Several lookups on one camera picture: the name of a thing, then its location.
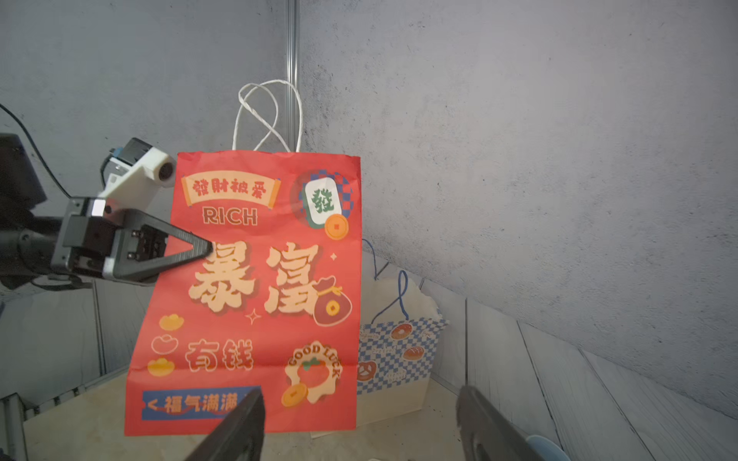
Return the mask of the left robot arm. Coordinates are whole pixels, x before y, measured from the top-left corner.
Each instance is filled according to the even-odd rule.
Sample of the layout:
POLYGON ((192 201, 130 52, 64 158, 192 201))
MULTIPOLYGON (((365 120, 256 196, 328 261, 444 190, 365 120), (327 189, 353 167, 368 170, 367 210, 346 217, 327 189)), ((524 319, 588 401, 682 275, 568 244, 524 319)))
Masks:
POLYGON ((1 136, 1 283, 9 290, 39 277, 53 291, 83 288, 90 279, 151 285, 165 271, 205 259, 213 244, 146 209, 171 187, 176 163, 132 138, 104 161, 105 187, 72 197, 60 217, 36 216, 46 195, 16 134, 1 136))

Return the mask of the red and white paper bag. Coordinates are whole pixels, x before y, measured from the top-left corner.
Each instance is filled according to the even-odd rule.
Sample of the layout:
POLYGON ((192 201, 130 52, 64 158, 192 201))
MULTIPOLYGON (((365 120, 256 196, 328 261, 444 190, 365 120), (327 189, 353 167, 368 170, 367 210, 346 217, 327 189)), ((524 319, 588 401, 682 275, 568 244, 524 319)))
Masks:
POLYGON ((126 382, 128 436, 212 432, 251 391, 269 432, 357 424, 357 157, 233 147, 178 157, 171 223, 203 259, 161 274, 126 382))

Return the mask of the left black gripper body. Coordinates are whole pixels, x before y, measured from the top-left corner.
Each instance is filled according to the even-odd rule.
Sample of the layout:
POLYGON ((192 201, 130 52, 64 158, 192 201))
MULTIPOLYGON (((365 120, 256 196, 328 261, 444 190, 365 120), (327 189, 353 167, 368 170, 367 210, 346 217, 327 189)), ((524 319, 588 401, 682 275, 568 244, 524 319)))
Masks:
POLYGON ((103 199, 69 202, 50 269, 125 284, 153 284, 172 268, 165 257, 167 224, 137 209, 115 211, 103 199))

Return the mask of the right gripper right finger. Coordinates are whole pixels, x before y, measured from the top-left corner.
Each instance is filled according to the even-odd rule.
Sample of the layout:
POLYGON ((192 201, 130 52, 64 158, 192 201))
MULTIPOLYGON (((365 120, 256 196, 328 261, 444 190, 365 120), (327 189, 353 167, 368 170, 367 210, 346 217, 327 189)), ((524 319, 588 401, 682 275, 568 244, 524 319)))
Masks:
POLYGON ((543 460, 473 386, 465 385, 459 391, 457 426, 466 460, 543 460))

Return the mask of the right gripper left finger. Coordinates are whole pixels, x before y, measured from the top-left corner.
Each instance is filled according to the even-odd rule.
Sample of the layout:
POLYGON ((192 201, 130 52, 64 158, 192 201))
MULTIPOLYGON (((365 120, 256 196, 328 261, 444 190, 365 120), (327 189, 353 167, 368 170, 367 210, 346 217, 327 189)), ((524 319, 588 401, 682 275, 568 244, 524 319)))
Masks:
POLYGON ((186 461, 259 461, 265 419, 263 393, 256 388, 188 455, 186 461))

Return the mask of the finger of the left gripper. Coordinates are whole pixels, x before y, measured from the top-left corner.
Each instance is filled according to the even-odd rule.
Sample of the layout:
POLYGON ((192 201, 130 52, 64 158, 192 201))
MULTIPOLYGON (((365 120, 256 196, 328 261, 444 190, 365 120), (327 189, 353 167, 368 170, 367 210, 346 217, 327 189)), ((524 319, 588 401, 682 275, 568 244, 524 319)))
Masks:
POLYGON ((213 252, 213 244, 153 215, 125 209, 115 232, 115 281, 151 285, 166 271, 213 252))

